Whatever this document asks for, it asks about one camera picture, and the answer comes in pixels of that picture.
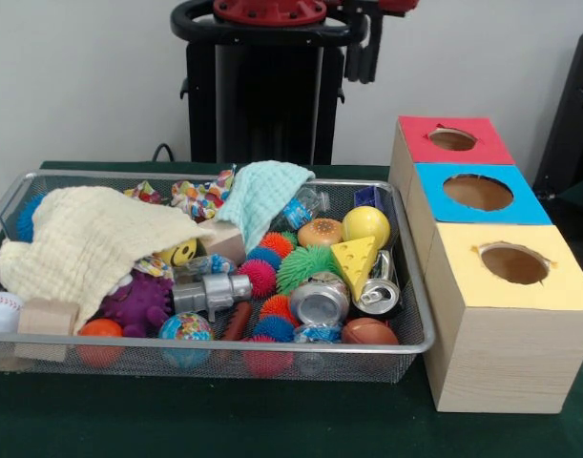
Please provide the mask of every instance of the metal basket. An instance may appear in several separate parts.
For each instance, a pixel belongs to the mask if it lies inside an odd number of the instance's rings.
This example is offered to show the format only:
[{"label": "metal basket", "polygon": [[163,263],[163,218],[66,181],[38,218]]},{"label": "metal basket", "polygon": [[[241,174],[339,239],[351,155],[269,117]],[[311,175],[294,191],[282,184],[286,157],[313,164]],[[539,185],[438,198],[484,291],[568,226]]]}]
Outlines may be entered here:
[{"label": "metal basket", "polygon": [[[164,197],[170,196],[174,182],[189,179],[194,183],[208,181],[209,176],[148,175],[102,172],[38,171],[17,179],[0,202],[0,245],[4,238],[17,239],[16,221],[25,203],[40,193],[69,186],[109,186],[119,191],[135,187],[141,180]],[[85,373],[134,376],[185,376],[209,378],[255,378],[266,376],[267,367],[285,370],[275,378],[313,381],[358,381],[397,383],[417,354],[433,343],[433,321],[418,268],[416,253],[409,233],[406,214],[397,190],[380,181],[314,179],[308,183],[326,191],[332,202],[325,218],[342,219],[353,207],[354,192],[368,185],[377,187],[391,224],[391,249],[397,281],[402,290],[402,311],[391,321],[399,345],[249,343],[224,341],[170,341],[161,339],[85,338],[0,333],[0,370]],[[257,321],[262,302],[253,302],[254,312],[246,334]],[[219,336],[231,311],[218,313],[214,331]],[[19,359],[14,356],[17,345],[38,351],[39,355],[64,354],[64,361],[52,362]],[[98,358],[105,363],[107,354],[121,352],[106,367],[97,367]],[[86,364],[86,352],[93,357]],[[181,352],[195,361],[206,360],[194,367],[170,364],[170,355]],[[265,370],[259,370],[260,364]]]}]

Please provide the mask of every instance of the green table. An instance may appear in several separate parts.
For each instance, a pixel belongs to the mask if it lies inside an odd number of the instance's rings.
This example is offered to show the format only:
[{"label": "green table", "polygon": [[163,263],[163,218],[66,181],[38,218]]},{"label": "green table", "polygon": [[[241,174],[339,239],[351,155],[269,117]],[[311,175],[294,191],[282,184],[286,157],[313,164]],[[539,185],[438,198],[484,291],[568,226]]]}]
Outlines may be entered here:
[{"label": "green table", "polygon": [[[213,164],[45,168],[214,174]],[[386,179],[386,167],[315,168]],[[422,359],[397,385],[0,373],[0,456],[583,457],[583,367],[560,415],[443,414]]]}]

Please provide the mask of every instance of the circular hole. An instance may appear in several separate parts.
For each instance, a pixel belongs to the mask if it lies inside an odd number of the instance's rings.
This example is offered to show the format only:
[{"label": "circular hole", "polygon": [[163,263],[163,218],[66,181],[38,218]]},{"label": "circular hole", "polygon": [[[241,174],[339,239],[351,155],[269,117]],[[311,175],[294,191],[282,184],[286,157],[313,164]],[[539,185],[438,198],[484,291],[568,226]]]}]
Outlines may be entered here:
[{"label": "circular hole", "polygon": [[513,202],[513,194],[501,181],[479,175],[457,175],[444,183],[444,192],[453,200],[491,212]]},{"label": "circular hole", "polygon": [[438,127],[428,135],[433,144],[449,151],[469,151],[477,142],[475,136],[458,129]]},{"label": "circular hole", "polygon": [[480,257],[490,272],[512,283],[532,284],[548,276],[543,257],[524,246],[496,244],[485,248]]}]

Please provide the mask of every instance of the yellow smiley face ball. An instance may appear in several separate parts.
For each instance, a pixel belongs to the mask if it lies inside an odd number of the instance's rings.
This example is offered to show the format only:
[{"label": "yellow smiley face ball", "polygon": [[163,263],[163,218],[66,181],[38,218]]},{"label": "yellow smiley face ball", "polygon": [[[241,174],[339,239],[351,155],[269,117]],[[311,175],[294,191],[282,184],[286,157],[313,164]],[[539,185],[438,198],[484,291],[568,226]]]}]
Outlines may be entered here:
[{"label": "yellow smiley face ball", "polygon": [[344,241],[374,236],[380,250],[390,237],[390,224],[383,212],[374,207],[357,207],[349,211],[342,220]]},{"label": "yellow smiley face ball", "polygon": [[154,256],[157,256],[168,265],[179,267],[180,265],[189,262],[189,260],[196,255],[197,250],[198,243],[196,242],[196,239],[190,239],[177,246],[173,246],[168,250],[154,253]]}]

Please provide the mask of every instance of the stacked boxes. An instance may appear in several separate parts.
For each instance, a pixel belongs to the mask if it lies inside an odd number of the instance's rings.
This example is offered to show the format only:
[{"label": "stacked boxes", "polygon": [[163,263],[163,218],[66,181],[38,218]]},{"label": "stacked boxes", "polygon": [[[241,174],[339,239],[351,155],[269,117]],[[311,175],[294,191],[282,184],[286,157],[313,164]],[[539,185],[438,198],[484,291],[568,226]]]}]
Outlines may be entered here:
[{"label": "stacked boxes", "polygon": [[436,323],[437,409],[559,412],[583,361],[583,272],[490,122],[401,117],[389,181]]}]

